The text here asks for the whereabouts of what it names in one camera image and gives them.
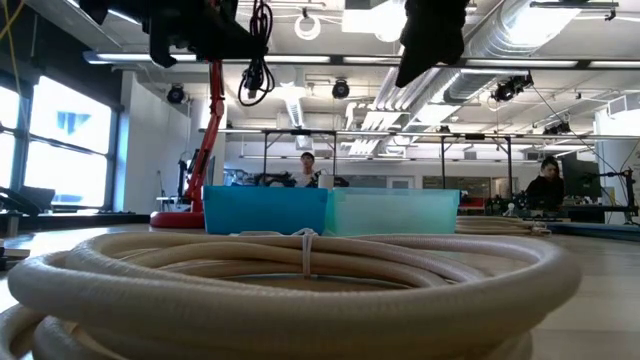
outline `red base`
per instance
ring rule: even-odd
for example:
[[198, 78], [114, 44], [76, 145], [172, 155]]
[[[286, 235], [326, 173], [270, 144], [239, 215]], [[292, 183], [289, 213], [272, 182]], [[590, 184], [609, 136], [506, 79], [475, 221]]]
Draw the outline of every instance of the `red base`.
[[151, 214], [151, 226], [166, 229], [204, 229], [204, 214], [154, 212]]

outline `window frame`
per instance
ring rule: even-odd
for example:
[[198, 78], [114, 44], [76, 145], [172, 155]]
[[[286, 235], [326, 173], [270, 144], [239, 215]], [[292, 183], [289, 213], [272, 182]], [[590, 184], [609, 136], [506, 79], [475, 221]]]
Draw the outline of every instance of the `window frame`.
[[[56, 79], [52, 76], [46, 76], [53, 81], [60, 83], [67, 88], [76, 91], [80, 94], [83, 94], [94, 101], [89, 95], [82, 93], [77, 90], [73, 86], [69, 86], [59, 79]], [[82, 146], [77, 146], [69, 143], [65, 143], [59, 140], [33, 135], [30, 133], [30, 124], [31, 124], [31, 110], [33, 108], [33, 100], [34, 100], [34, 87], [37, 83], [29, 83], [24, 80], [20, 80], [20, 108], [18, 110], [18, 124], [15, 129], [5, 128], [4, 132], [15, 137], [15, 146], [13, 152], [13, 166], [11, 173], [11, 186], [10, 188], [14, 191], [18, 191], [23, 185], [26, 176], [27, 170], [27, 160], [29, 156], [29, 143], [31, 141], [42, 142], [51, 146], [60, 147], [69, 151], [80, 152], [84, 154], [91, 155], [99, 155], [104, 156], [107, 161], [107, 171], [106, 171], [106, 179], [105, 179], [105, 189], [104, 189], [104, 202], [101, 207], [95, 206], [81, 206], [81, 205], [54, 205], [54, 212], [71, 212], [76, 210], [83, 209], [98, 209], [98, 210], [113, 210], [114, 204], [114, 184], [116, 177], [116, 152], [117, 152], [117, 141], [118, 141], [118, 125], [120, 120], [121, 108], [114, 108], [108, 104], [104, 104], [100, 101], [101, 104], [108, 106], [111, 109], [111, 124], [109, 128], [109, 149], [106, 154], [102, 154], [91, 149], [84, 148]], [[0, 70], [0, 86], [7, 88], [11, 91], [18, 92], [18, 87], [16, 86], [15, 77], [13, 74], [7, 73], [5, 71]]]

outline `table surface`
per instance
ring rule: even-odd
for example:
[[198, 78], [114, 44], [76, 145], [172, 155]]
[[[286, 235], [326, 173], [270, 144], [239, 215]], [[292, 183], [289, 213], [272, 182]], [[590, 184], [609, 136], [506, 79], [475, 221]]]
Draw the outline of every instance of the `table surface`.
[[[123, 231], [151, 229], [127, 225], [51, 231], [6, 239], [6, 246], [31, 249], [35, 256], [68, 250], [97, 235]], [[640, 359], [640, 243], [568, 236], [552, 236], [548, 240], [575, 255], [584, 278], [578, 294], [533, 331], [534, 359]], [[494, 272], [522, 266], [517, 261], [480, 255], [456, 256]], [[7, 289], [6, 273], [0, 273], [0, 311], [15, 303]]]

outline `teal plastic bin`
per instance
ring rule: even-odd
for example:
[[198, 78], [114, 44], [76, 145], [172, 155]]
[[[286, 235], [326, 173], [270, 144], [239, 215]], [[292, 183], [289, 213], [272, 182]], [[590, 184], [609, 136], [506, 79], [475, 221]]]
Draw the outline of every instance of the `teal plastic bin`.
[[205, 186], [205, 227], [209, 234], [275, 231], [291, 235], [309, 228], [322, 234], [326, 189]]
[[325, 234], [453, 234], [459, 190], [335, 189]]

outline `coiled hose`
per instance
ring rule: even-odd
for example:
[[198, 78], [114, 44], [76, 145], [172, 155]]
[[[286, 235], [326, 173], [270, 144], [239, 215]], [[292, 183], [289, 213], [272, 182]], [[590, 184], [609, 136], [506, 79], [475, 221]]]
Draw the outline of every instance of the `coiled hose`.
[[[425, 250], [528, 266], [491, 276]], [[305, 266], [396, 289], [315, 292], [222, 280], [300, 274]], [[0, 359], [15, 359], [12, 343], [37, 325], [37, 360], [524, 360], [528, 331], [579, 282], [564, 250], [518, 237], [110, 234], [9, 273], [21, 305], [0, 316]]]
[[544, 223], [498, 216], [458, 216], [456, 233], [478, 235], [551, 235]]

